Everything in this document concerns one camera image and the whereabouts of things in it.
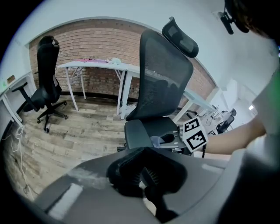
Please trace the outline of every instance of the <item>black office chair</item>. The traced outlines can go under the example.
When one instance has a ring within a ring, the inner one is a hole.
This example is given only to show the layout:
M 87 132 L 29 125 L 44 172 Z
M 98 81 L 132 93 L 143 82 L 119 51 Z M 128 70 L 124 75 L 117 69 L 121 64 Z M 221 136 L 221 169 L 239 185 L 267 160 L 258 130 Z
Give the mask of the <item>black office chair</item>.
M 26 99 L 27 105 L 23 108 L 25 112 L 31 110 L 38 111 L 40 108 L 47 106 L 47 109 L 37 118 L 37 123 L 40 123 L 40 119 L 43 116 L 46 116 L 44 130 L 47 133 L 49 132 L 49 128 L 46 126 L 49 117 L 52 114 L 63 117 L 64 119 L 68 118 L 67 115 L 55 110 L 62 104 L 67 105 L 66 101 L 52 105 L 52 103 L 58 101 L 61 93 L 61 87 L 55 77 L 56 61 L 59 50 L 60 46 L 53 36 L 43 37 L 38 44 L 37 52 L 39 89 L 35 91 L 31 98 L 28 97 L 24 90 L 24 86 L 27 85 L 27 82 L 12 91 L 15 92 L 19 90 Z
M 192 73 L 192 63 L 168 40 L 152 30 L 142 33 L 138 104 L 125 124 L 128 149 L 152 147 L 152 136 L 164 140 L 161 148 L 186 147 L 177 125 L 164 116 L 177 109 Z
M 224 121 L 222 125 L 218 124 L 216 127 L 218 134 L 224 133 L 234 120 L 235 117 L 233 115 L 230 115 L 230 117 L 226 121 Z

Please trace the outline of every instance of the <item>laminate floor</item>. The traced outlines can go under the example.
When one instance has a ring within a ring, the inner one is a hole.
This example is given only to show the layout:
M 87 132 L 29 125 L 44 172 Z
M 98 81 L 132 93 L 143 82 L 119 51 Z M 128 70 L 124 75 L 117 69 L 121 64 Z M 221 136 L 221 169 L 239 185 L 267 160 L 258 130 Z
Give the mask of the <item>laminate floor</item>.
M 18 127 L 15 122 L 7 134 L 10 137 L 4 141 L 4 158 L 8 176 L 15 190 L 31 200 L 21 164 L 36 198 L 45 187 L 81 162 L 116 153 L 116 148 L 125 143 L 125 121 L 116 115 L 115 100 L 90 97 L 84 100 L 78 96 L 75 99 L 79 111 L 75 110 L 70 96 L 60 97 L 59 101 L 66 100 L 68 104 L 57 110 L 67 114 L 68 119 L 51 116 L 49 133 L 43 131 L 44 121 L 38 124 L 36 120 L 43 109 L 21 112 L 24 124 L 21 150 L 17 150 L 19 140 L 16 139 Z M 183 116 L 178 124 L 187 119 Z

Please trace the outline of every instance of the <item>cable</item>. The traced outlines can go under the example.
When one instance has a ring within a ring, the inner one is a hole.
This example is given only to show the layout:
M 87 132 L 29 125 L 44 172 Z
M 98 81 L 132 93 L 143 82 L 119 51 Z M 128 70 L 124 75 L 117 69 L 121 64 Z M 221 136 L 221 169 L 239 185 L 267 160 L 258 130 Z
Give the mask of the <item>cable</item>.
M 17 149 L 16 149 L 16 150 L 14 150 L 14 148 L 13 148 L 13 137 L 12 137 L 12 135 L 9 135 L 9 136 L 7 136 L 6 138 L 4 138 L 4 139 L 1 138 L 1 139 L 2 139 L 2 140 L 6 140 L 8 137 L 11 137 L 11 139 L 12 139 L 12 141 L 11 141 L 11 148 L 12 148 L 12 151 L 13 151 L 13 152 L 20 151 L 20 153 L 21 153 L 21 164 L 19 165 L 19 168 L 20 168 L 20 171 L 21 171 L 21 173 L 22 173 L 22 176 L 23 176 L 23 179 L 24 179 L 24 182 L 25 182 L 25 187 L 24 187 L 23 191 L 25 192 L 25 189 L 28 188 L 28 190 L 29 190 L 29 192 L 30 192 L 30 195 L 31 195 L 31 198 L 32 198 L 32 200 L 34 201 L 34 197 L 33 197 L 31 188 L 30 188 L 29 184 L 28 184 L 27 181 L 26 181 L 26 176 L 25 176 L 25 173 L 24 173 L 23 168 L 22 168 L 23 162 L 22 162 L 22 151 L 21 151 L 21 139 L 22 139 L 22 134 L 23 134 L 23 128 L 24 128 L 24 126 L 19 127 L 19 128 L 17 129 L 16 135 L 15 135 L 15 138 L 18 139 L 18 144 L 17 144 Z

